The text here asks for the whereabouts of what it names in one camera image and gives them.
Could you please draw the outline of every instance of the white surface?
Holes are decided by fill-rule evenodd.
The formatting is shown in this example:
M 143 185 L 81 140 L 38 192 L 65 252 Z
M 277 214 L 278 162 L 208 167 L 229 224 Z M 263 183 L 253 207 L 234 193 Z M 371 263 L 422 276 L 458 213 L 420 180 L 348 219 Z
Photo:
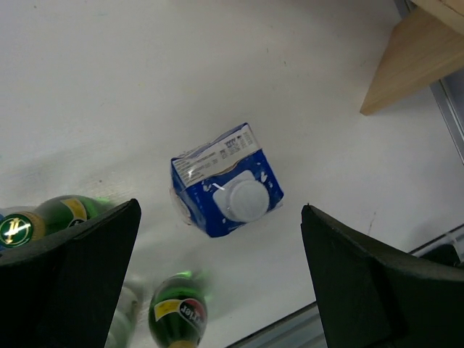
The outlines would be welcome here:
M 0 206 L 138 198 L 130 272 L 215 275 L 204 348 L 314 301 L 305 203 L 404 250 L 463 222 L 464 170 L 431 92 L 358 113 L 399 19 L 393 1 L 0 6 Z M 244 121 L 284 204 L 210 240 L 173 209 L 169 159 Z M 154 346 L 145 320 L 134 346 Z

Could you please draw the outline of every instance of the green bottle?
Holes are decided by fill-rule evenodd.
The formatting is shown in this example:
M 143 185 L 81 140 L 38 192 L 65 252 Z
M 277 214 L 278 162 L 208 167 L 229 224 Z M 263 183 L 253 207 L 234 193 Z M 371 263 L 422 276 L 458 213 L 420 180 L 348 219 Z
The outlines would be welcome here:
M 84 196 L 59 196 L 34 210 L 9 214 L 0 221 L 0 249 L 15 248 L 83 223 L 111 209 L 108 202 Z
M 201 288 L 185 273 L 167 279 L 152 297 L 148 319 L 159 348 L 197 348 L 207 324 Z

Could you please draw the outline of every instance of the white cap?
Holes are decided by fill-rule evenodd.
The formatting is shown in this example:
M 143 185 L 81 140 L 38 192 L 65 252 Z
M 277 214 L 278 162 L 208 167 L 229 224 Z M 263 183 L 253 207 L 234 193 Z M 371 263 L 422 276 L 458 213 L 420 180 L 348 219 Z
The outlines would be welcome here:
M 235 181 L 227 189 L 226 201 L 232 216 L 238 221 L 250 223 L 268 211 L 269 193 L 259 181 Z

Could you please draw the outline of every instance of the blue object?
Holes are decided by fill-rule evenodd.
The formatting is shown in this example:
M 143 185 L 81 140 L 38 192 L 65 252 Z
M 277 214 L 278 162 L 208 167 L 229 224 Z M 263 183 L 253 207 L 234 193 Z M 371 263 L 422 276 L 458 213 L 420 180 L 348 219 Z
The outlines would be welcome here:
M 171 159 L 186 222 L 221 237 L 280 205 L 283 192 L 248 123 Z

